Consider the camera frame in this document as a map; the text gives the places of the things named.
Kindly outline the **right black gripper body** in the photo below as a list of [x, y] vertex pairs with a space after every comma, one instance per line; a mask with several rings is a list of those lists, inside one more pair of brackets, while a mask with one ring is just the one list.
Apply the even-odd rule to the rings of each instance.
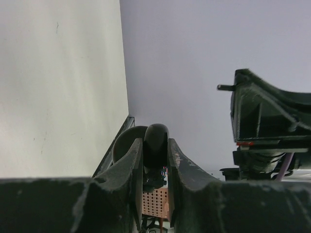
[[310, 140], [240, 141], [233, 151], [237, 168], [222, 168], [227, 181], [278, 180], [311, 168]]

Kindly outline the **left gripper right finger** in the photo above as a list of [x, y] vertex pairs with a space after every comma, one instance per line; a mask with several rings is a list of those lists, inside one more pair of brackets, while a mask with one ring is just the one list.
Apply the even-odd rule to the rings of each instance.
[[205, 172], [168, 140], [168, 192], [171, 226], [175, 228], [217, 228], [217, 214], [211, 188], [220, 180]]

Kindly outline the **black charging case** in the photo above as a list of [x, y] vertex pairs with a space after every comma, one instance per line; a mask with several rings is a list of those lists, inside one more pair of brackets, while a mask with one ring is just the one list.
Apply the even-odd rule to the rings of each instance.
[[135, 126], [116, 139], [112, 149], [112, 160], [116, 163], [130, 149], [137, 139], [143, 142], [143, 165], [149, 179], [163, 180], [166, 176], [169, 130], [163, 124]]

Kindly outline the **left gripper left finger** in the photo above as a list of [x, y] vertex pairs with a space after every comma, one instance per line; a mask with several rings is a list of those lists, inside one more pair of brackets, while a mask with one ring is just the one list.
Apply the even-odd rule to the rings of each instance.
[[121, 159], [95, 177], [101, 188], [99, 210], [106, 230], [141, 229], [142, 147], [142, 139], [135, 139]]

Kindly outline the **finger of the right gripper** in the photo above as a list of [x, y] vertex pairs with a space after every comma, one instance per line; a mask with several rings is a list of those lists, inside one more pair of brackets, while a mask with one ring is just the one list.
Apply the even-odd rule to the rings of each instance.
[[310, 93], [279, 89], [249, 69], [235, 72], [230, 116], [236, 142], [311, 138]]

